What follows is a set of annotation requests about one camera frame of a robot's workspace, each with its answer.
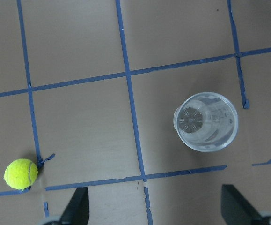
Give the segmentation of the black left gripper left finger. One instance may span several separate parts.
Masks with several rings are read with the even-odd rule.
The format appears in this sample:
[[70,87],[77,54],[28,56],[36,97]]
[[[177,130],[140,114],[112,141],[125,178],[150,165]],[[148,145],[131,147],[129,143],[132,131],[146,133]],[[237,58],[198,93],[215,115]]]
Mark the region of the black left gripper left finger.
[[87,225],[89,222],[89,195],[87,187],[75,190],[70,202],[62,213],[60,225]]

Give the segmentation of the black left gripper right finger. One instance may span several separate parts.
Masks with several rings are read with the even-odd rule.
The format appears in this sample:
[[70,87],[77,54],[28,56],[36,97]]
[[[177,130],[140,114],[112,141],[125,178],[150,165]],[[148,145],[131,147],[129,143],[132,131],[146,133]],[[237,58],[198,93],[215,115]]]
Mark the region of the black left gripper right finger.
[[221,215],[227,225],[261,225],[262,216],[234,185],[221,187]]

